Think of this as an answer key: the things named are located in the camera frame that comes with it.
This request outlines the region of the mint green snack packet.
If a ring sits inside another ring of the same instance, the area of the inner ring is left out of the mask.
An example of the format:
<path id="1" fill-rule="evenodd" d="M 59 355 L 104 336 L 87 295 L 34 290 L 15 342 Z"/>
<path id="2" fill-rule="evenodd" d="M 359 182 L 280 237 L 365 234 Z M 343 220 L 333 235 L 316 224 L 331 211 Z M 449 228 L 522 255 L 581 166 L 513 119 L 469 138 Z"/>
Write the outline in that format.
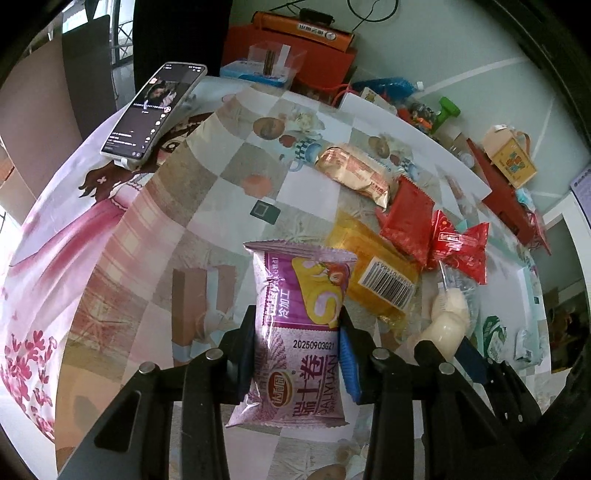
<path id="1" fill-rule="evenodd" d="M 537 364 L 540 360 L 539 339 L 525 328 L 519 329 L 516 334 L 514 359 L 525 364 Z"/>

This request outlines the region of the green white biscuit packet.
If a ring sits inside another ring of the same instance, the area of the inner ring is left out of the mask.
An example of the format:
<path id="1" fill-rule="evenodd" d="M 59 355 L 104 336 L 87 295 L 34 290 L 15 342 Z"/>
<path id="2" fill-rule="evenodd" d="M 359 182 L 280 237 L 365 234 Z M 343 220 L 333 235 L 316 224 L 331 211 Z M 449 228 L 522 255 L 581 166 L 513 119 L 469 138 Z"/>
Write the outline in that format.
<path id="1" fill-rule="evenodd" d="M 488 316 L 483 324 L 484 356 L 494 362 L 502 362 L 506 340 L 507 330 L 500 318 Z"/>

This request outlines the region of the large bagged white bun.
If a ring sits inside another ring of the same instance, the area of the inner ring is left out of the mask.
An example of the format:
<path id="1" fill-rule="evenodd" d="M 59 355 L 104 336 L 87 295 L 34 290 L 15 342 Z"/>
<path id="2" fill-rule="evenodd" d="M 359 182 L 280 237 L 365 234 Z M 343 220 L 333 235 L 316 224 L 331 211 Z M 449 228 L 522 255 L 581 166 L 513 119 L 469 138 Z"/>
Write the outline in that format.
<path id="1" fill-rule="evenodd" d="M 449 312 L 471 327 L 478 320 L 480 305 L 479 285 L 476 281 L 460 270 L 440 262 L 438 294 L 432 305 L 432 319 Z"/>

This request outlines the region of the red candy-wrap snack bag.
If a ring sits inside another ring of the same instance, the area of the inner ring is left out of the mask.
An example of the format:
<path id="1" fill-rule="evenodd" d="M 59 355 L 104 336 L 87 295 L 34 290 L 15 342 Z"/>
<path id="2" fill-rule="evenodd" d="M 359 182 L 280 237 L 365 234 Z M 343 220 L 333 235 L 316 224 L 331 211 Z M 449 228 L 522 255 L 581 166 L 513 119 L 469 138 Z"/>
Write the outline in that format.
<path id="1" fill-rule="evenodd" d="M 437 210 L 433 217 L 427 268 L 433 270 L 443 263 L 459 270 L 477 284 L 486 285 L 488 237 L 487 222 L 460 233 L 444 212 Z"/>

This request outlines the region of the yellow cake packet with barcode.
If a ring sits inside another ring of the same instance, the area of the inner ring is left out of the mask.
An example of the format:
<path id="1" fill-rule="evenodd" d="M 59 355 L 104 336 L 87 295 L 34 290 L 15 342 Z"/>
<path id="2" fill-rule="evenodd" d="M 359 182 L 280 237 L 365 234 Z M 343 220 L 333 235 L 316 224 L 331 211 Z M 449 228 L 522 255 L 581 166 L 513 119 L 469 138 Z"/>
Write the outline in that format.
<path id="1" fill-rule="evenodd" d="M 339 211 L 325 245 L 356 254 L 348 296 L 394 325 L 406 319 L 420 268 L 366 224 Z"/>

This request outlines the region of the pink swiss roll packet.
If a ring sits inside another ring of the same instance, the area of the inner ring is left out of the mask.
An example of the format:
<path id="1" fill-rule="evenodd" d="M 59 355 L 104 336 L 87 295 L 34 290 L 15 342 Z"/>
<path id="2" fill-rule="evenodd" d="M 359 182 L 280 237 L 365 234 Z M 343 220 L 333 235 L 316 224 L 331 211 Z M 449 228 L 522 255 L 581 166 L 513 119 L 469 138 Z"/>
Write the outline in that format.
<path id="1" fill-rule="evenodd" d="M 256 286 L 254 370 L 229 426 L 345 425 L 339 314 L 356 254 L 284 240 L 247 242 L 245 250 Z"/>

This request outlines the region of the red patterned packet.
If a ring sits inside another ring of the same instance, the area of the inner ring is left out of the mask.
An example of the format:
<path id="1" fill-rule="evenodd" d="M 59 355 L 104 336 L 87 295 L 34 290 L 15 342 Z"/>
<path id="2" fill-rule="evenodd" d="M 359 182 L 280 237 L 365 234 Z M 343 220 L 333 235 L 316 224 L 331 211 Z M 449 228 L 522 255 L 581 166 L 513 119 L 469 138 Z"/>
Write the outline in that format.
<path id="1" fill-rule="evenodd" d="M 435 202 L 406 176 L 387 210 L 377 208 L 380 235 L 410 255 L 421 268 L 428 265 Z"/>

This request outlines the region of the beige orange bread packet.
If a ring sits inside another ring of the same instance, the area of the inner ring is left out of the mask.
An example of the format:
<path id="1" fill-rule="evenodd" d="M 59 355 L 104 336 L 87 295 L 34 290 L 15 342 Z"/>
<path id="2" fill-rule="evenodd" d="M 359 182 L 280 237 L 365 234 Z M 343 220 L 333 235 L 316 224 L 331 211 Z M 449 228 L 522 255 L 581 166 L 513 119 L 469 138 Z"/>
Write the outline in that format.
<path id="1" fill-rule="evenodd" d="M 318 154 L 315 169 L 386 210 L 399 174 L 351 144 L 334 144 Z"/>

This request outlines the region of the small round white mochi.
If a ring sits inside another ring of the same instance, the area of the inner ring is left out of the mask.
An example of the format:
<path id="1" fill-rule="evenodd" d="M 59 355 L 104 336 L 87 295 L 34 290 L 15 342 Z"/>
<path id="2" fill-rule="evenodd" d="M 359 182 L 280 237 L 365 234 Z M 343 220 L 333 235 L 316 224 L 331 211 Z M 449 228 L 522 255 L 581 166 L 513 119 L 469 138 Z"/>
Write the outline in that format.
<path id="1" fill-rule="evenodd" d="M 457 314 L 444 311 L 421 334 L 420 340 L 431 341 L 451 362 L 465 337 L 467 325 Z"/>

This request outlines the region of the white teal-rimmed tray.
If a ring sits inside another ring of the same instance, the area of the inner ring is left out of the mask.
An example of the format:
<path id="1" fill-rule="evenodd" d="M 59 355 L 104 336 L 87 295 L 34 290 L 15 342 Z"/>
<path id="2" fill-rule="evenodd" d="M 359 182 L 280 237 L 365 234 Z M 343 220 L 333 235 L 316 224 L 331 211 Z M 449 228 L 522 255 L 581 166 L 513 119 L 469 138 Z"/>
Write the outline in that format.
<path id="1" fill-rule="evenodd" d="M 545 313 L 542 297 L 534 290 L 531 269 L 503 255 L 490 255 L 487 259 L 487 284 L 479 288 L 479 294 L 481 305 L 477 338 L 483 356 L 484 321 L 488 316 L 497 316 L 507 330 L 502 362 L 509 363 L 517 371 L 540 365 L 545 356 L 540 333 L 540 322 L 545 319 Z M 534 333 L 539 339 L 540 360 L 537 364 L 525 364 L 514 359 L 515 337 L 522 328 Z"/>

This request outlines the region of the white shelf desk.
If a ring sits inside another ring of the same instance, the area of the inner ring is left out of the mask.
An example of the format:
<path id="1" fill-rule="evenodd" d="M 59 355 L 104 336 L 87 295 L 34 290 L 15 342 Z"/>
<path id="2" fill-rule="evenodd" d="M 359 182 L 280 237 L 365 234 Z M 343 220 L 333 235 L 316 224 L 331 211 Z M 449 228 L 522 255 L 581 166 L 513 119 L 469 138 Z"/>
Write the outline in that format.
<path id="1" fill-rule="evenodd" d="M 587 298 L 590 298 L 590 224 L 575 195 L 572 192 L 567 193 L 544 214 L 543 220 L 547 232 L 559 227 L 566 230 L 570 239 L 570 242 L 558 241 L 551 260 L 552 265 L 557 266 L 564 274 L 568 263 L 574 265 L 574 258 L 577 258 L 584 290 Z"/>

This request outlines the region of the large red gift box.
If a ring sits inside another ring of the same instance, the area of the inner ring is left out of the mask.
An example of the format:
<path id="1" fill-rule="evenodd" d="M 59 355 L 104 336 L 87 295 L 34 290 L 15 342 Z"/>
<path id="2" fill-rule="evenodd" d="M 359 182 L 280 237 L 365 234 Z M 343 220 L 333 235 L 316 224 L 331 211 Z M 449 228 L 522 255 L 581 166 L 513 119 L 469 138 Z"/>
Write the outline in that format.
<path id="1" fill-rule="evenodd" d="M 528 207 L 526 201 L 518 200 L 516 190 L 481 147 L 471 139 L 467 139 L 466 143 L 475 158 L 477 175 L 491 189 L 491 193 L 483 200 L 484 204 L 497 215 L 522 245 L 531 250 L 543 247 L 551 254 L 545 226 L 537 209 Z"/>

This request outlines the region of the purple perforated organizer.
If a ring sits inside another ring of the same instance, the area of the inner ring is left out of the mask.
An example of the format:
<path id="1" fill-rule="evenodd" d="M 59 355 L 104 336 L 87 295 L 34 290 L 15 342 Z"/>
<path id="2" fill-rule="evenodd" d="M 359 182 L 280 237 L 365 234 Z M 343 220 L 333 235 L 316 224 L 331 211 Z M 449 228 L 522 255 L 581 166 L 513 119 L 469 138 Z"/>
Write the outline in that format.
<path id="1" fill-rule="evenodd" d="M 570 183 L 570 188 L 587 218 L 591 213 L 591 164 L 588 164 Z"/>

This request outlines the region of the wooden handbag gift box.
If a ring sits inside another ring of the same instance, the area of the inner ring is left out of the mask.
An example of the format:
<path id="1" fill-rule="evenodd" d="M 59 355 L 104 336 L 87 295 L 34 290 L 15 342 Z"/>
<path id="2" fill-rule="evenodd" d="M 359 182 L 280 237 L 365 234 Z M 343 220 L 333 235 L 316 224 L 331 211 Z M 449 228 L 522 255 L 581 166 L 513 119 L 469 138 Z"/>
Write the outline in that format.
<path id="1" fill-rule="evenodd" d="M 537 169 L 531 159 L 531 138 L 527 133 L 505 124 L 494 125 L 485 134 L 482 145 L 513 188 L 523 187 L 536 176 Z"/>

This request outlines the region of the green dumbbell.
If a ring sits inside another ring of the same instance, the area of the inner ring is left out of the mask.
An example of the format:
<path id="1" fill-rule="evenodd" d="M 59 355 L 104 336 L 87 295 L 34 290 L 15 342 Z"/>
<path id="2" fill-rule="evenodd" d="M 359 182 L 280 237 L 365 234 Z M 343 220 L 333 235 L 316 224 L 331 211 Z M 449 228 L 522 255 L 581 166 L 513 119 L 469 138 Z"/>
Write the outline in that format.
<path id="1" fill-rule="evenodd" d="M 448 119 L 458 118 L 461 115 L 461 109 L 448 97 L 439 99 L 440 111 L 433 124 L 433 131 L 437 131 Z"/>

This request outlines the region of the toy clutter pile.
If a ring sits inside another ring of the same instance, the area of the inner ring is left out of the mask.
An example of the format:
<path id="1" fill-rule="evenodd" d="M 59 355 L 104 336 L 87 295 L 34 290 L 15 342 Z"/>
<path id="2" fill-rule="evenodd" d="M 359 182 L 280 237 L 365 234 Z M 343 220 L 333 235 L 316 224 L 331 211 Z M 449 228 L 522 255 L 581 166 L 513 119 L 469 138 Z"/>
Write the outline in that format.
<path id="1" fill-rule="evenodd" d="M 425 134 L 433 131 L 436 113 L 421 102 L 406 102 L 397 106 L 398 116 Z"/>

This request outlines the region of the blue water bottle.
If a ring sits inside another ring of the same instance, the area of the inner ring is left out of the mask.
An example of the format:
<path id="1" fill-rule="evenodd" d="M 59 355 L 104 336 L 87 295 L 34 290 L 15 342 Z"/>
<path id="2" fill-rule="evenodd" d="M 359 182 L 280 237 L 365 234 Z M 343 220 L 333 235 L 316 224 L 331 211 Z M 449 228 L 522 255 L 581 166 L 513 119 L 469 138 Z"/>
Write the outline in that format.
<path id="1" fill-rule="evenodd" d="M 415 84 L 401 77 L 360 80 L 353 82 L 352 88 L 356 92 L 369 88 L 384 99 L 393 102 L 405 100 L 418 92 Z"/>

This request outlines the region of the smartphone on stand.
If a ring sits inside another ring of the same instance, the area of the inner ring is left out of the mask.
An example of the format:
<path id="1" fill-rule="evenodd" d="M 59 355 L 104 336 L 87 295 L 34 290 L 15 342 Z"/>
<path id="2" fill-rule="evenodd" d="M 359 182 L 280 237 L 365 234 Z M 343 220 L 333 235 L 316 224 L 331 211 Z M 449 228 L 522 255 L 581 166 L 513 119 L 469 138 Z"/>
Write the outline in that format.
<path id="1" fill-rule="evenodd" d="M 173 113 L 206 74 L 207 67 L 202 64 L 164 63 L 125 108 L 100 153 L 126 170 L 140 168 Z"/>

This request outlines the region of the brown chair back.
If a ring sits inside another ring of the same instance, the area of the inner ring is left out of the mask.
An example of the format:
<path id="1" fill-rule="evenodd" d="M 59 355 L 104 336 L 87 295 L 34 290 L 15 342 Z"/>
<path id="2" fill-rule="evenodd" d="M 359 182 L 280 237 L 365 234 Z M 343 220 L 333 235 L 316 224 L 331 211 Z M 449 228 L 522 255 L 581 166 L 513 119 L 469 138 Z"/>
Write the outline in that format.
<path id="1" fill-rule="evenodd" d="M 1 88 L 1 138 L 37 197 L 116 111 L 108 15 L 55 37 L 13 68 Z"/>

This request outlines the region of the red box stack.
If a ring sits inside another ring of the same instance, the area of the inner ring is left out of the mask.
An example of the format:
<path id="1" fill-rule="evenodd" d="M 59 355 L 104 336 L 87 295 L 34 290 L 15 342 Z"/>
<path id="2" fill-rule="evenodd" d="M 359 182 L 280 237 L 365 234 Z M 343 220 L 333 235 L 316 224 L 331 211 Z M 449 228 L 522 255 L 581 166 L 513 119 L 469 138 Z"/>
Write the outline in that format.
<path id="1" fill-rule="evenodd" d="M 310 39 L 263 30 L 249 24 L 229 27 L 221 65 L 249 59 L 263 63 L 267 50 L 276 52 L 274 59 L 278 60 L 283 45 L 290 47 L 283 66 L 297 70 L 294 80 L 322 90 L 348 83 L 349 71 L 358 53 L 353 47 L 346 52 L 339 51 Z"/>

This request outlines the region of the clear acrylic box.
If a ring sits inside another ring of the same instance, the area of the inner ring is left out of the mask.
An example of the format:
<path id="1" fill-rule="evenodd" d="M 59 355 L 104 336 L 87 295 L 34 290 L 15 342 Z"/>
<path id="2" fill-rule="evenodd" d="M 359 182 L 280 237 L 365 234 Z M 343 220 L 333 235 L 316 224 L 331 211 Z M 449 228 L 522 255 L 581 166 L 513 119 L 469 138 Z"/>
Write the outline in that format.
<path id="1" fill-rule="evenodd" d="M 307 53 L 306 49 L 297 46 L 260 42 L 249 47 L 245 59 L 222 66 L 219 76 L 287 90 L 301 71 Z"/>

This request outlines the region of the black cabinet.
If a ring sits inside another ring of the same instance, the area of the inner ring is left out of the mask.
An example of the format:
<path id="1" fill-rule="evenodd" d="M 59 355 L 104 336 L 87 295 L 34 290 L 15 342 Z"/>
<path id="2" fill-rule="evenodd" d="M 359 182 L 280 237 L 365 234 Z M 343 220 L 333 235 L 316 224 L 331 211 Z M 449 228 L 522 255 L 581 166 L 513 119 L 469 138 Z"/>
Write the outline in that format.
<path id="1" fill-rule="evenodd" d="M 221 69 L 231 0 L 137 0 L 133 10 L 133 75 L 136 90 L 169 61 Z"/>

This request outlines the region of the orange box on top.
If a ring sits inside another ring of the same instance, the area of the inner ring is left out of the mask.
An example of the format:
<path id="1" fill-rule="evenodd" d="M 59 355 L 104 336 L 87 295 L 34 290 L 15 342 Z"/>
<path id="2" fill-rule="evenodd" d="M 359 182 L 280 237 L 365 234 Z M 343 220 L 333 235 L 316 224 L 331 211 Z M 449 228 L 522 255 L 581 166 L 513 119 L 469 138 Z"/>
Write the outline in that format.
<path id="1" fill-rule="evenodd" d="M 303 38 L 320 43 L 332 49 L 346 52 L 353 46 L 356 35 L 325 26 L 318 26 L 310 22 L 301 21 L 296 17 L 288 17 L 270 12 L 256 11 L 252 16 L 252 24 L 257 29 L 269 30 L 290 36 Z"/>

